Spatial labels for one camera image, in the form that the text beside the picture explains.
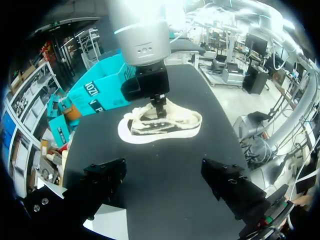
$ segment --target white shoe sole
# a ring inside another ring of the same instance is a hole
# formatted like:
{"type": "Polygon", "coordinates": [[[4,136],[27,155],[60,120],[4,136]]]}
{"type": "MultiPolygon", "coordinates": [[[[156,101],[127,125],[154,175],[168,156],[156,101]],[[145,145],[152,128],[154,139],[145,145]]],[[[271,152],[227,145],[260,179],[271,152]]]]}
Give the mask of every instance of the white shoe sole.
{"type": "Polygon", "coordinates": [[[160,139],[187,139],[198,134],[201,123],[198,127],[188,130],[173,131],[168,133],[152,134],[152,135],[132,135],[128,128],[128,119],[123,118],[118,124],[119,137],[129,144],[147,144],[160,139]]]}

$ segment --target teal cardboard box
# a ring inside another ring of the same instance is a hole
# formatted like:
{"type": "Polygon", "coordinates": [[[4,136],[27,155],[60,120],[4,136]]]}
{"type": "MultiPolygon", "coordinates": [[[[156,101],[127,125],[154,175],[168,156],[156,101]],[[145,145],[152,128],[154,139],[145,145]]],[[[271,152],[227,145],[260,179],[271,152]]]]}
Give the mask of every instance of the teal cardboard box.
{"type": "Polygon", "coordinates": [[[50,120],[49,126],[58,148],[62,148],[69,142],[70,133],[63,114],[50,120]]]}
{"type": "Polygon", "coordinates": [[[82,116],[129,105],[120,88],[135,74],[136,68],[127,65],[119,53],[91,67],[68,92],[68,97],[82,116]]]}

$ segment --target cabinet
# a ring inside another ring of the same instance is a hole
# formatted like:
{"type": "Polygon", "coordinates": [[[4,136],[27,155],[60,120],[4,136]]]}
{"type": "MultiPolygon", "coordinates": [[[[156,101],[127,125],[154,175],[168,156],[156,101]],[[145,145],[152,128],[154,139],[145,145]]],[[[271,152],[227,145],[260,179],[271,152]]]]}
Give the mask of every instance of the cabinet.
{"type": "Polygon", "coordinates": [[[268,73],[258,70],[255,66],[249,65],[242,86],[250,94],[261,94],[268,77],[268,73]]]}

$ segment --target metal frame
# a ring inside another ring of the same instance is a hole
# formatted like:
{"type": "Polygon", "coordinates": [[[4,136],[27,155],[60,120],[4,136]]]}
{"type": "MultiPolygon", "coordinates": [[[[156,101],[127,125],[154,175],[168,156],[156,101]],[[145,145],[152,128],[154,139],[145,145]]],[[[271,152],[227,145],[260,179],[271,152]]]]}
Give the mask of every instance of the metal frame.
{"type": "Polygon", "coordinates": [[[93,32],[97,32],[97,31],[98,31],[97,29],[89,29],[89,30],[84,31],[83,33],[78,35],[79,43],[80,43],[81,50],[82,50],[81,57],[82,57],[84,66],[85,66],[85,68],[87,70],[89,70],[94,64],[99,62],[98,57],[101,55],[99,47],[96,44],[97,42],[94,42],[94,39],[99,38],[100,36],[98,35],[96,37],[92,37],[92,33],[93,32]],[[88,38],[87,38],[87,40],[85,42],[82,42],[81,36],[83,36],[83,34],[86,34],[86,33],[88,34],[88,38]],[[93,47],[93,51],[94,51],[94,54],[95,54],[95,57],[96,57],[96,61],[90,59],[89,56],[88,56],[88,53],[89,53],[89,51],[88,51],[88,47],[89,47],[88,46],[88,42],[89,41],[91,43],[90,47],[91,46],[93,47]]]}

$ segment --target storage bin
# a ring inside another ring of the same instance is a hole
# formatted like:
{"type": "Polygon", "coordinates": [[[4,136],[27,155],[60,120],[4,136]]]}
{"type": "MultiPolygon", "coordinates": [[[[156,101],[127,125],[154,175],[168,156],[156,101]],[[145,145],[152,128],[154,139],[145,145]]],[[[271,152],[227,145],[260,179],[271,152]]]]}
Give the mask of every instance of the storage bin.
{"type": "Polygon", "coordinates": [[[38,97],[35,101],[34,104],[32,106],[32,112],[34,113],[34,115],[36,117],[39,116],[41,110],[45,107],[45,105],[43,104],[43,102],[41,101],[40,97],[38,97]]]}
{"type": "Polygon", "coordinates": [[[82,116],[129,105],[120,88],[135,74],[136,68],[127,65],[121,53],[105,58],[79,79],[68,97],[82,116]]]}
{"type": "Polygon", "coordinates": [[[12,136],[16,129],[16,124],[14,123],[14,121],[11,119],[10,115],[7,112],[5,112],[2,121],[3,121],[3,127],[5,131],[12,136]]]}
{"type": "Polygon", "coordinates": [[[29,131],[31,131],[34,125],[36,124],[36,121],[37,121],[37,118],[35,114],[30,110],[27,113],[23,124],[26,126],[27,129],[29,129],[29,131]]]}

